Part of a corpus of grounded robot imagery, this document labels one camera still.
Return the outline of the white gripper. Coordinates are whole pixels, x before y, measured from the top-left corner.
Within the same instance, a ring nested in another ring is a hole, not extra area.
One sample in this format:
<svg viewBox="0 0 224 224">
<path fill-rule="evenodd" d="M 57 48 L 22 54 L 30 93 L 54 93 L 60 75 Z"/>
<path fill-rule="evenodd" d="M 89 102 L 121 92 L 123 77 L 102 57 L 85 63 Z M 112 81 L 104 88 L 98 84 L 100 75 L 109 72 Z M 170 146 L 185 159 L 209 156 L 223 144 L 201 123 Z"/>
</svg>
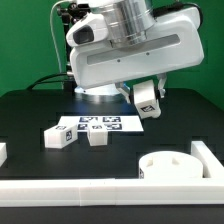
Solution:
<svg viewBox="0 0 224 224">
<path fill-rule="evenodd" d="M 195 7 L 160 16 L 142 43 L 116 48 L 107 39 L 72 47 L 70 63 L 78 86 L 89 89 L 115 84 L 128 104 L 132 90 L 123 81 L 157 75 L 157 97 L 165 97 L 165 72 L 198 65 L 204 58 Z"/>
</svg>

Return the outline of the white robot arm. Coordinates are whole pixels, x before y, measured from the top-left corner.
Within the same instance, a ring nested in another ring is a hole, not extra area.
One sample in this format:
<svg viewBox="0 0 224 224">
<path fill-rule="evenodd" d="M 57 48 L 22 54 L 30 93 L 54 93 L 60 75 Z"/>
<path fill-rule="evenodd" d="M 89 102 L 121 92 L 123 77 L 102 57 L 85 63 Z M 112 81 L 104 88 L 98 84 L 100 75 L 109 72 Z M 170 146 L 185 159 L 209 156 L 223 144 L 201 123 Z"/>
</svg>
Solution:
<svg viewBox="0 0 224 224">
<path fill-rule="evenodd" d="M 89 0 L 66 35 L 77 85 L 90 89 L 198 65 L 204 58 L 196 7 L 155 16 L 145 0 Z"/>
</svg>

